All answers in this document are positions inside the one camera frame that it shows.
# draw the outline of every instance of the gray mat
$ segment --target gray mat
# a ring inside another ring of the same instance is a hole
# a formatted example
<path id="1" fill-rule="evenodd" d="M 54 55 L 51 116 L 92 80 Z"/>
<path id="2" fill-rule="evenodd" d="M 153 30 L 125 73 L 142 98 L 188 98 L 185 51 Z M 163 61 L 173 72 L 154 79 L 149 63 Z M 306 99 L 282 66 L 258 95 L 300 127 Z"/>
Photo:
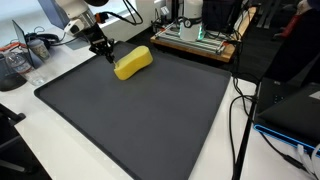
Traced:
<path id="1" fill-rule="evenodd" d="M 115 56 L 133 48 L 120 42 Z M 126 81 L 96 56 L 35 94 L 134 179 L 188 179 L 230 74 L 151 53 L 154 62 Z"/>

